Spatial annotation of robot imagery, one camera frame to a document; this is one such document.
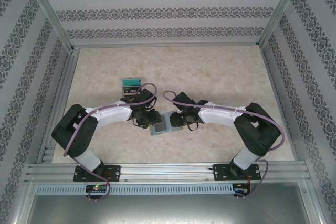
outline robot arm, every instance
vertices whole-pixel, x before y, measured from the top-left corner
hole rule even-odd
[[[152,109],[153,106],[150,107],[152,101],[143,105],[132,105],[146,101],[151,97],[153,97],[153,94],[147,89],[143,89],[134,99],[122,98],[114,103],[115,106],[83,108],[81,105],[75,104],[63,116],[52,131],[51,136],[63,149],[66,149],[75,132],[75,125],[78,125],[84,116],[96,111],[84,121],[68,151],[68,155],[75,158],[91,172],[101,175],[104,163],[89,147],[95,130],[108,124],[128,120],[133,120],[133,123],[136,120],[137,124],[135,125],[144,129],[153,123],[160,122],[161,116],[158,111]]]
[[[177,95],[173,101],[196,104],[184,92]],[[194,123],[196,123],[197,128],[199,123],[217,123],[235,127],[245,144],[230,163],[230,172],[236,178],[243,176],[244,171],[256,159],[265,156],[281,135],[281,132],[272,123],[256,116],[237,112],[237,110],[254,112],[272,120],[257,103],[251,103],[247,107],[232,108],[232,111],[217,109],[215,108],[217,105],[204,100],[201,100],[196,105],[205,105],[209,108],[176,105],[179,111],[171,115],[171,125],[174,127],[188,126],[190,129],[190,125]]]

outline striped wall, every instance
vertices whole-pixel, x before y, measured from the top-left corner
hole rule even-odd
[[[335,0],[290,0],[262,51],[296,153],[336,223]]]
[[[37,0],[0,0],[0,223],[34,163],[68,54]]]
[[[257,42],[279,0],[50,0],[72,43]]]

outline black mounting plate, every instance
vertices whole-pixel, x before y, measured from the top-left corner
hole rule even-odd
[[[242,178],[236,178],[230,172],[229,164],[214,164],[212,166],[214,171],[215,181],[238,181],[238,180],[247,180]],[[245,171],[246,176],[249,174],[251,180],[261,180],[260,170],[258,164],[251,164],[250,167]]]
[[[120,169],[121,169],[120,165],[105,165],[101,177],[106,178],[109,182],[119,182]],[[83,170],[79,165],[77,165],[75,168],[73,182],[103,182],[103,181],[89,174],[88,172]]]

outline beige floor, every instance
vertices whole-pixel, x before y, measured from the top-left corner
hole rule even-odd
[[[67,109],[79,103],[101,106],[121,98],[121,81],[141,78],[154,82],[155,106],[176,110],[162,92],[184,91],[196,102],[209,100],[227,106],[259,103],[280,125],[281,117],[258,46],[101,48],[80,51]],[[234,128],[201,124],[151,136],[131,121],[97,130],[90,147],[105,163],[226,162],[244,146]],[[57,146],[53,163],[70,163]],[[293,160],[289,142],[267,154],[269,161]]]

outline small box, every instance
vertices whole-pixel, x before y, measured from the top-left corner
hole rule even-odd
[[[135,97],[140,86],[141,80],[139,78],[122,80],[122,97]]]

